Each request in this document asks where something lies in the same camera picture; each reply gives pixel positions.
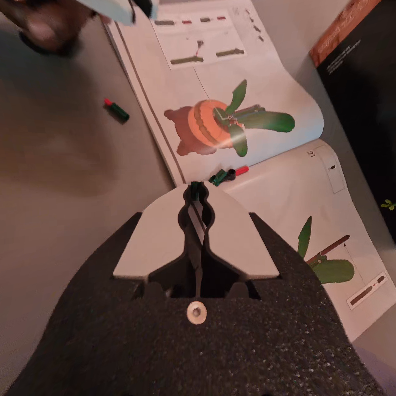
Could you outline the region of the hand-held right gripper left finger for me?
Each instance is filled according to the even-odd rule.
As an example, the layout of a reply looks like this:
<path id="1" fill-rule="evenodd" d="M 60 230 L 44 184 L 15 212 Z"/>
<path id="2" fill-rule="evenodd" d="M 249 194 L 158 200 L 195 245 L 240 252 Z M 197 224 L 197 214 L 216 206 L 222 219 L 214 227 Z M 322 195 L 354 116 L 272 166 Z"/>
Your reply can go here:
<path id="1" fill-rule="evenodd" d="M 156 282 L 172 298 L 196 296 L 196 269 L 189 256 L 192 241 L 191 186 L 182 184 L 151 203 L 113 271 L 116 279 Z"/>

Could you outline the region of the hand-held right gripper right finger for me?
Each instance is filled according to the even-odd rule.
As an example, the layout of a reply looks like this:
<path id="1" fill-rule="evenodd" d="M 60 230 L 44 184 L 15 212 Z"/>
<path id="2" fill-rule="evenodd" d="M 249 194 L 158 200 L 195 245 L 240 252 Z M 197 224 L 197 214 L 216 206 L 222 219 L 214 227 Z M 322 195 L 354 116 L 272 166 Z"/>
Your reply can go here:
<path id="1" fill-rule="evenodd" d="M 253 281 L 280 273 L 245 207 L 208 181 L 201 182 L 202 298 L 260 298 Z"/>

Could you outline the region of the green rod brick red pin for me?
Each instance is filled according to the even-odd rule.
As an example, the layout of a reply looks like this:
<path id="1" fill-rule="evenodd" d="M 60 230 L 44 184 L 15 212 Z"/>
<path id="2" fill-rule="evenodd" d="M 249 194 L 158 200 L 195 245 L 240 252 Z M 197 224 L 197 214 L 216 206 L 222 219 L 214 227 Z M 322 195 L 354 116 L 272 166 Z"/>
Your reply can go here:
<path id="1" fill-rule="evenodd" d="M 125 123 L 130 119 L 130 115 L 118 104 L 108 98 L 104 99 L 104 108 L 119 122 Z"/>

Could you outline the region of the small green connector brick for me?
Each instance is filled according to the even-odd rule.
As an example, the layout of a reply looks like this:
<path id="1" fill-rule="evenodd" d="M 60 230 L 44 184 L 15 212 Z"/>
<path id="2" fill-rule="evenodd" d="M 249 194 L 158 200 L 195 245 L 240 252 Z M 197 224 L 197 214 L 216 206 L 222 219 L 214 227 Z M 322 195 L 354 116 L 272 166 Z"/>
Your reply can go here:
<path id="1" fill-rule="evenodd" d="M 211 176 L 208 181 L 215 186 L 219 186 L 227 177 L 227 175 L 227 171 L 220 169 L 220 171 L 218 171 L 215 175 Z"/>

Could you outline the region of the open instruction booklet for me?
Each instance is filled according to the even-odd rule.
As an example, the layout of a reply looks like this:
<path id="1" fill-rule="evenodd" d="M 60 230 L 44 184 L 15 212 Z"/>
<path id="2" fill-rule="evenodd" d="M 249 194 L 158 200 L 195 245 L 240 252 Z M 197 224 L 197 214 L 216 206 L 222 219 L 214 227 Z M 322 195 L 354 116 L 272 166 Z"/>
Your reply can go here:
<path id="1" fill-rule="evenodd" d="M 311 268 L 354 341 L 395 304 L 395 286 L 320 140 L 318 104 L 282 65 L 251 1 L 161 5 L 107 30 L 179 187 L 220 169 L 217 187 Z"/>

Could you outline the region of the black toy set box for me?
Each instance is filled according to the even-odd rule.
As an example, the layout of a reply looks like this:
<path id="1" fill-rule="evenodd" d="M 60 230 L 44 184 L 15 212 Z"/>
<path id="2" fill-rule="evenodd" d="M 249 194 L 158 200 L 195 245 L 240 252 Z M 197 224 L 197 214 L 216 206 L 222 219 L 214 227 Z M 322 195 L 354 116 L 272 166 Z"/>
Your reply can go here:
<path id="1" fill-rule="evenodd" d="M 396 2 L 350 1 L 310 57 L 396 238 Z"/>

